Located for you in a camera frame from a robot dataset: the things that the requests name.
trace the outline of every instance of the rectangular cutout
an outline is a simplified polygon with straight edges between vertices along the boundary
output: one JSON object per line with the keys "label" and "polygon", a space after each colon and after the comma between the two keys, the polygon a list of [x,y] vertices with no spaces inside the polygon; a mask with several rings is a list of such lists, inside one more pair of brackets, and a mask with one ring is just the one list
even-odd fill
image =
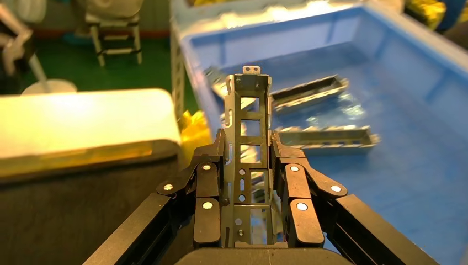
{"label": "rectangular cutout", "polygon": [[250,210],[250,231],[252,245],[265,245],[267,243],[266,211],[261,208]]}
{"label": "rectangular cutout", "polygon": [[261,163],[259,145],[241,145],[241,163]]}
{"label": "rectangular cutout", "polygon": [[268,203],[268,198],[265,197],[265,177],[267,177],[267,171],[252,170],[251,171],[251,191],[252,191],[252,202],[251,203]]}
{"label": "rectangular cutout", "polygon": [[241,136],[260,136],[259,120],[241,120]]}
{"label": "rectangular cutout", "polygon": [[259,112],[260,111],[260,99],[241,97],[241,109],[248,112]]}

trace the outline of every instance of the slotted hole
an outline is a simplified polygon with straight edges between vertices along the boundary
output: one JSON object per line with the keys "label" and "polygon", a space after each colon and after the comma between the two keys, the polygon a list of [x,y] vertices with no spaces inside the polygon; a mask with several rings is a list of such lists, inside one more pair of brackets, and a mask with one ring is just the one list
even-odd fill
{"label": "slotted hole", "polygon": [[229,154],[228,154],[228,157],[226,158],[227,159],[226,165],[229,165],[232,162],[232,144],[231,143],[229,143],[228,152],[229,152]]}

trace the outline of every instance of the yellow object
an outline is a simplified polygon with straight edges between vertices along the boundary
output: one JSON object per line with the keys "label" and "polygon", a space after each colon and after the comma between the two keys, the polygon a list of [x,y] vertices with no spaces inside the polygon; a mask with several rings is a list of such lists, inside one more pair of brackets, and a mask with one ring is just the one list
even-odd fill
{"label": "yellow object", "polygon": [[466,2],[465,8],[463,9],[463,12],[458,22],[465,22],[467,20],[468,20],[468,1]]}
{"label": "yellow object", "polygon": [[427,18],[428,27],[436,29],[445,14],[445,4],[436,0],[410,0],[408,8]]}
{"label": "yellow object", "polygon": [[180,133],[182,151],[185,156],[185,166],[190,164],[195,148],[212,143],[208,123],[203,112],[196,112],[193,116],[188,111],[184,113],[184,129]]}
{"label": "yellow object", "polygon": [[204,6],[206,4],[218,4],[218,3],[225,3],[231,0],[195,0],[194,6]]}

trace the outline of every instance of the silver screw head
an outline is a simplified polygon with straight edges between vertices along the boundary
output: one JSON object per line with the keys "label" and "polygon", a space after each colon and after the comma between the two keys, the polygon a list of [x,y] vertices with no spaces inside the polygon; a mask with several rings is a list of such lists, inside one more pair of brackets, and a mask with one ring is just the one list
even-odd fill
{"label": "silver screw head", "polygon": [[332,191],[334,191],[334,192],[340,192],[340,191],[341,191],[341,188],[338,187],[338,186],[332,186]]}
{"label": "silver screw head", "polygon": [[171,184],[164,185],[164,190],[171,190],[172,188],[174,187]]}
{"label": "silver screw head", "polygon": [[296,207],[301,211],[307,210],[307,204],[305,204],[305,203],[298,203],[298,204],[296,204]]}
{"label": "silver screw head", "polygon": [[203,204],[203,209],[205,209],[205,210],[209,210],[209,209],[211,209],[211,207],[213,207],[213,203],[211,203],[211,202],[206,202],[206,203]]}

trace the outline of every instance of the white object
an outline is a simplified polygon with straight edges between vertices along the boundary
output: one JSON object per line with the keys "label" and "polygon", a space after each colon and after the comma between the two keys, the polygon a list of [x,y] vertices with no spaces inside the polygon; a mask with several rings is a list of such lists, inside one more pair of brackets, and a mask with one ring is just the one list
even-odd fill
{"label": "white object", "polygon": [[18,17],[29,23],[40,23],[45,18],[47,0],[15,0]]}
{"label": "white object", "polygon": [[78,88],[72,82],[67,80],[47,79],[44,69],[42,69],[36,54],[34,54],[29,60],[29,66],[38,81],[26,88],[22,93],[23,95],[42,93],[76,93],[78,91]]}
{"label": "white object", "polygon": [[174,105],[162,89],[0,98],[0,159],[139,141],[180,145]]}
{"label": "white object", "polygon": [[67,80],[49,79],[44,82],[37,81],[27,87],[22,95],[44,94],[44,93],[76,93],[78,88]]}

